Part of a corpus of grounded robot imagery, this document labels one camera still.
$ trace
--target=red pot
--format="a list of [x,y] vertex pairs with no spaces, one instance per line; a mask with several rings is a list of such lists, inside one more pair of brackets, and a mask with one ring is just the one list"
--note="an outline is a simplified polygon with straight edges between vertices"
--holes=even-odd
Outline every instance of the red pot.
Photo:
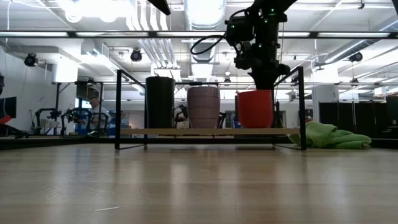
[[238,93],[239,122],[244,128],[269,128],[272,125],[272,90]]

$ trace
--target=green towel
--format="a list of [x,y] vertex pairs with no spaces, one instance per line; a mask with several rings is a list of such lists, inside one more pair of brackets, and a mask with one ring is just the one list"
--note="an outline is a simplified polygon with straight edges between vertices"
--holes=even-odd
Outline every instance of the green towel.
[[[371,138],[354,134],[349,131],[337,130],[337,127],[331,124],[321,124],[316,121],[310,121],[305,124],[307,134],[307,146],[327,149],[364,149],[369,147]],[[289,139],[300,145],[300,135],[292,134]]]

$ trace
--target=brown pot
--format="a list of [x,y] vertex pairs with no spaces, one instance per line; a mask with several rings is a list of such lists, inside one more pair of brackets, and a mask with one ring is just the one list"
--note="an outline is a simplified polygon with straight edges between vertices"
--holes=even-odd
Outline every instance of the brown pot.
[[198,86],[188,89],[188,117],[192,128],[216,128],[220,113],[218,88]]

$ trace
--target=wooden floor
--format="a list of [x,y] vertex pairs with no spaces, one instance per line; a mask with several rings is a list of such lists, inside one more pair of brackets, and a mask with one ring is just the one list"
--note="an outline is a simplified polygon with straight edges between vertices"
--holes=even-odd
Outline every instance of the wooden floor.
[[0,222],[398,223],[398,151],[0,151]]

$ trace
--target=security camera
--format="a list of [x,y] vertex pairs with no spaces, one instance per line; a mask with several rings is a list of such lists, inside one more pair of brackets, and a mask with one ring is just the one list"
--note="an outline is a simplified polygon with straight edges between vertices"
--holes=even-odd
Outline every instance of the security camera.
[[27,54],[27,57],[25,58],[25,61],[24,61],[25,65],[28,67],[36,67],[38,62],[39,61],[37,60],[35,53]]
[[358,52],[348,58],[348,60],[350,62],[360,62],[360,61],[362,61],[362,59],[363,59],[363,55],[361,54],[361,52]]
[[133,49],[130,58],[133,62],[141,61],[142,60],[141,49]]

